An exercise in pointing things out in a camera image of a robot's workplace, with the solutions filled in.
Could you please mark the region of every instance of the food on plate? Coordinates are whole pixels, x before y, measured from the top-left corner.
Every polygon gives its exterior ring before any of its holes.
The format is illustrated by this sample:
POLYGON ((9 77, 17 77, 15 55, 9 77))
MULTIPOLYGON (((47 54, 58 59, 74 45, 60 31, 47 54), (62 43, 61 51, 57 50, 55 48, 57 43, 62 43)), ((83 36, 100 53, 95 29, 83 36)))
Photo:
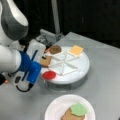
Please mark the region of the food on plate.
POLYGON ((61 120, 84 120, 87 109, 82 104, 72 105, 62 116, 61 120))
POLYGON ((49 51, 50 51, 51 54, 57 54, 57 53, 60 53, 62 51, 62 49, 58 45, 53 45, 53 46, 50 47, 49 51))
POLYGON ((80 46, 74 45, 71 48, 70 52, 75 55, 80 55, 83 52, 83 48, 81 48, 80 46))
POLYGON ((40 59, 40 64, 42 65, 42 67, 48 67, 48 65, 50 64, 52 57, 51 56, 43 56, 40 59))

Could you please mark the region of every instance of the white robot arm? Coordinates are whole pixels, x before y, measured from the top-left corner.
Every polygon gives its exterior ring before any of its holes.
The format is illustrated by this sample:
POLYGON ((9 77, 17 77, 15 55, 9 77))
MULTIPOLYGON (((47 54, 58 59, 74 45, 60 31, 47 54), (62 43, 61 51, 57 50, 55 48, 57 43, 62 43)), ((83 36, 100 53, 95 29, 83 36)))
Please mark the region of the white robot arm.
POLYGON ((28 33, 28 21, 20 12, 13 0, 0 0, 0 73, 6 72, 8 79, 27 81, 27 92, 35 84, 41 65, 39 60, 44 54, 45 45, 32 40, 27 53, 8 46, 20 40, 28 33))

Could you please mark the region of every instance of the table surface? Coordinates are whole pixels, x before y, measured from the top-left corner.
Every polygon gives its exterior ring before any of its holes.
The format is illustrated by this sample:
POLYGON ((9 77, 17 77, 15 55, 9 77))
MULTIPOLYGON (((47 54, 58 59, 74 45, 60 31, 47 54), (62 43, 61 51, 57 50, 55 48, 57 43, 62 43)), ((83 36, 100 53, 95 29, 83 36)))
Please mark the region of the table surface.
POLYGON ((40 80, 28 93, 11 85, 0 86, 0 120, 44 120, 48 105, 57 97, 76 94, 93 106, 97 120, 120 117, 120 49, 70 32, 57 45, 79 45, 90 60, 87 80, 76 90, 55 92, 40 80))

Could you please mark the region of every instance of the white plate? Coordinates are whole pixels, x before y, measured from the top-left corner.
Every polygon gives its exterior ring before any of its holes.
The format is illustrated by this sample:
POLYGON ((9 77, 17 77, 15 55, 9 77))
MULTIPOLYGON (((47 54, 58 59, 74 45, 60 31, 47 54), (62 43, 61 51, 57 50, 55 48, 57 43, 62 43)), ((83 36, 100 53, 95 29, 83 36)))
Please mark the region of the white plate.
POLYGON ((88 112, 85 120, 95 120, 95 112, 91 104, 77 95, 63 95, 55 99, 47 108, 45 120, 61 120, 68 108, 75 103, 81 103, 86 107, 88 112))
MULTIPOLYGON (((61 56, 62 53, 69 51, 71 47, 62 47, 62 52, 58 53, 57 55, 52 55, 54 56, 54 59, 51 60, 49 69, 53 70, 54 72, 57 73, 56 77, 49 82, 54 83, 54 84, 71 84, 74 82, 77 82, 81 80, 89 71, 90 68, 90 62, 87 57, 87 55, 82 52, 79 56, 77 57, 72 57, 71 54, 68 55, 67 58, 67 65, 65 65, 65 69, 61 69, 62 67, 59 66, 61 59, 63 60, 64 55, 61 56)), ((49 70, 48 68, 42 68, 41 74, 49 70)))

